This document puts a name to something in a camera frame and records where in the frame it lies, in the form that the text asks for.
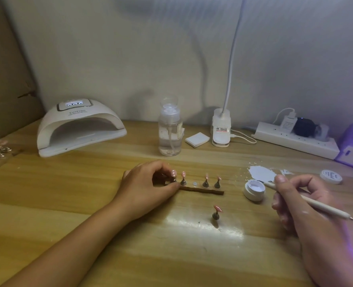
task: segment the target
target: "wooden desk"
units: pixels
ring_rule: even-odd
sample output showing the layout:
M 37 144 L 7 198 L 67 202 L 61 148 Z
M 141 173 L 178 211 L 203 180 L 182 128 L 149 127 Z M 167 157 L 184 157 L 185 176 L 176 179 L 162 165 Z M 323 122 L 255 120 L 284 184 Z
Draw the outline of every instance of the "wooden desk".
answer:
M 261 165 L 295 174 L 331 169 L 344 178 L 335 191 L 353 216 L 353 169 L 313 155 L 258 142 L 216 148 L 206 143 L 181 154 L 158 152 L 156 123 L 125 122 L 128 135 L 51 158 L 36 149 L 39 122 L 11 135 L 25 151 L 0 168 L 0 283 L 107 204 L 124 170 L 165 159 L 187 179 L 220 174 L 226 194 L 181 191 L 106 248 L 82 286 L 312 286 L 276 213 L 273 191 L 261 204 L 242 194 L 247 168 Z M 186 137 L 208 127 L 186 126 Z M 218 225 L 213 205 L 223 209 Z M 353 223 L 348 223 L 353 241 Z

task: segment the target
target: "white wall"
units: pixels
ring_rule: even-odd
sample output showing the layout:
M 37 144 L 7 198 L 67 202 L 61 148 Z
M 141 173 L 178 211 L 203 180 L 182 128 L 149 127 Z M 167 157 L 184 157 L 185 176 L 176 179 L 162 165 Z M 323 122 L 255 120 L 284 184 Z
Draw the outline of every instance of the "white wall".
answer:
M 176 94 L 184 120 L 222 106 L 241 0 L 3 0 L 48 109 L 97 99 L 156 120 Z M 235 125 L 284 107 L 339 135 L 353 122 L 353 0 L 248 0 L 229 109 Z

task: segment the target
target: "clear liquid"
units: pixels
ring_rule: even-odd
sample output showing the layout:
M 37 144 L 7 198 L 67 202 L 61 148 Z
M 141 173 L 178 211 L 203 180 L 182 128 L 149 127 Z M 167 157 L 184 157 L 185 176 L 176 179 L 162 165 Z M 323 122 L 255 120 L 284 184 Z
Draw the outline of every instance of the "clear liquid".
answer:
M 181 131 L 183 130 L 181 123 L 182 121 L 164 124 L 159 121 L 159 151 L 162 155 L 175 156 L 182 151 L 183 132 L 181 133 Z

